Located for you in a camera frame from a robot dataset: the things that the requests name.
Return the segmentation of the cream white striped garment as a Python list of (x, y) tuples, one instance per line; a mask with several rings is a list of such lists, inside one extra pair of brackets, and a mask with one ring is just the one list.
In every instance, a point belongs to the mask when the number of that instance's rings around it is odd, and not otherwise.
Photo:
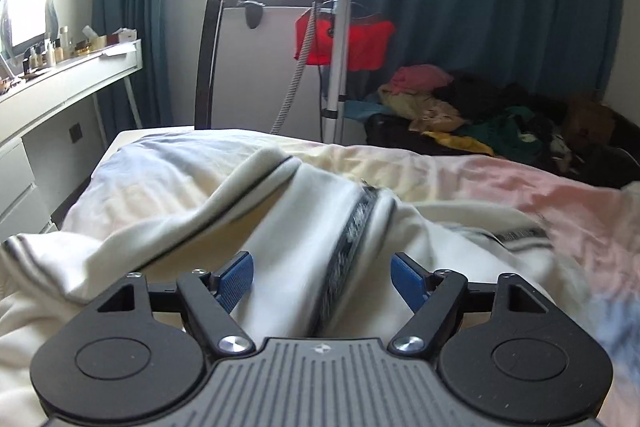
[(404, 202), (276, 148), (216, 176), (213, 194), (189, 207), (166, 167), (119, 154), (99, 169), (61, 231), (2, 245), (2, 424), (43, 422), (32, 357), (108, 286), (130, 272), (163, 282), (213, 270), (239, 251), (253, 256), (255, 280), (234, 316), (255, 340), (307, 335), (327, 279), (338, 295), (322, 335), (390, 339), (409, 316), (390, 283), (396, 253), (473, 282), (514, 272), (574, 319), (590, 297), (584, 272), (555, 251), (540, 221), (510, 207)]

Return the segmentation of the pile of mixed clothes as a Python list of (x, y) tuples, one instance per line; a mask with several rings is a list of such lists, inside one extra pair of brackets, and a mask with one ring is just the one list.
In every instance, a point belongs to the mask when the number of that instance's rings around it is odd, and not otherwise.
[(345, 117), (375, 146), (502, 158), (598, 187), (639, 179), (638, 126), (585, 95), (555, 98), (470, 72), (408, 66), (348, 101)]

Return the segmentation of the pastel multicolour bed sheet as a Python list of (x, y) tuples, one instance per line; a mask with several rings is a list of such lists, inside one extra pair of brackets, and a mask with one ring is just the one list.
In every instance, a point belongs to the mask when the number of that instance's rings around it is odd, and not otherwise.
[(525, 213), (554, 249), (586, 272), (588, 325), (608, 350), (609, 426), (639, 421), (639, 187), (597, 188), (504, 159), (426, 156), (365, 145), (323, 145), (248, 130), (126, 131), (94, 169), (63, 228), (105, 239), (146, 218), (198, 207), (241, 162), (276, 146), (314, 167), (392, 190), (413, 205), (491, 202)]

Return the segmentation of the white desk with drawers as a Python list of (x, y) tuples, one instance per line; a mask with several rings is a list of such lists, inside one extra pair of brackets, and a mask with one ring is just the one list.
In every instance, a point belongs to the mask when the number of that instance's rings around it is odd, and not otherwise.
[(114, 83), (136, 109), (141, 42), (108, 46), (49, 69), (1, 97), (1, 237), (50, 232), (107, 148), (96, 94)]

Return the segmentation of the red garment on hanger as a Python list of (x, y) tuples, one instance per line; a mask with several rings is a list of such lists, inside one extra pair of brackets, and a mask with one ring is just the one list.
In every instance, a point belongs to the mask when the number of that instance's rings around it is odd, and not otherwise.
[[(317, 15), (316, 26), (314, 26), (316, 31), (307, 57), (308, 65), (331, 64), (334, 27), (334, 15), (323, 12)], [(352, 18), (348, 35), (347, 69), (349, 72), (380, 69), (385, 63), (388, 43), (394, 33), (394, 24), (383, 20), (378, 14)]]

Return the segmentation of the cosmetics bottles on desk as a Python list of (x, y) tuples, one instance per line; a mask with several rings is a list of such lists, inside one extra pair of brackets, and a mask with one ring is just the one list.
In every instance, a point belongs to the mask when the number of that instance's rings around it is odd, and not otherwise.
[(119, 44), (134, 43), (138, 32), (130, 28), (118, 28), (108, 35), (99, 35), (92, 27), (82, 30), (84, 40), (73, 42), (68, 28), (63, 26), (56, 38), (44, 38), (23, 53), (22, 69), (25, 76), (35, 75), (40, 70), (55, 67), (71, 58), (99, 52)]

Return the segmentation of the dark wooden chair frame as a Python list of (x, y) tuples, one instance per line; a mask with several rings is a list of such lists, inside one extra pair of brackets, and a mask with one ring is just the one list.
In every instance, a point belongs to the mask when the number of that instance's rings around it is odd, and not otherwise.
[(207, 0), (203, 20), (194, 98), (194, 129), (212, 129), (215, 68), (224, 0)]

